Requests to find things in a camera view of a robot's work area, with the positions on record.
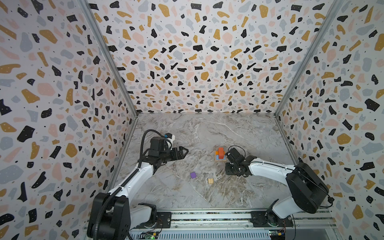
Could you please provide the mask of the purple cube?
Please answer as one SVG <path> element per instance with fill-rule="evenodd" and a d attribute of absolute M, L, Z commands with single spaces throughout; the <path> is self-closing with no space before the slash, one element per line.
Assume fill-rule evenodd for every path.
<path fill-rule="evenodd" d="M 190 173 L 190 176 L 192 179 L 195 179 L 197 177 L 197 174 L 195 172 Z"/>

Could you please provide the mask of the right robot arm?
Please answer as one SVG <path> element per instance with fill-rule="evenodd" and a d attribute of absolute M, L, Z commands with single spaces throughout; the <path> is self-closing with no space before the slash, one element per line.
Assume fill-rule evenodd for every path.
<path fill-rule="evenodd" d="M 282 165 L 267 162 L 254 156 L 244 157 L 234 148 L 229 149 L 225 156 L 228 160 L 225 166 L 227 175 L 264 177 L 284 184 L 290 190 L 287 198 L 275 200 L 265 211 L 252 213 L 251 222 L 255 227 L 279 227 L 288 222 L 286 218 L 298 212 L 315 214 L 326 198 L 330 205 L 333 204 L 328 187 L 305 163 Z"/>

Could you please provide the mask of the orange-red block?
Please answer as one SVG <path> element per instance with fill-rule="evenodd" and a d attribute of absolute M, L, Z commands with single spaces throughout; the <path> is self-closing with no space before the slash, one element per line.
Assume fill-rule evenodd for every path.
<path fill-rule="evenodd" d="M 217 156 L 219 156 L 219 159 L 224 159 L 224 157 L 225 157 L 225 151 L 224 151 L 224 148 L 220 147 L 220 148 L 218 149 Z"/>

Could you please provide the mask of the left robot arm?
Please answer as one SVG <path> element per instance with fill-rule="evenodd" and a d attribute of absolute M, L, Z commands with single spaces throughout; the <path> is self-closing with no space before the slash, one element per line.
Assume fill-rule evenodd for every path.
<path fill-rule="evenodd" d="M 140 203 L 132 207 L 131 201 L 160 167 L 187 156 L 189 150 L 175 147 L 174 140 L 172 134 L 152 138 L 151 146 L 141 154 L 134 170 L 109 192 L 96 195 L 87 228 L 89 238 L 131 239 L 130 230 L 133 228 L 152 229 L 158 225 L 156 205 Z"/>

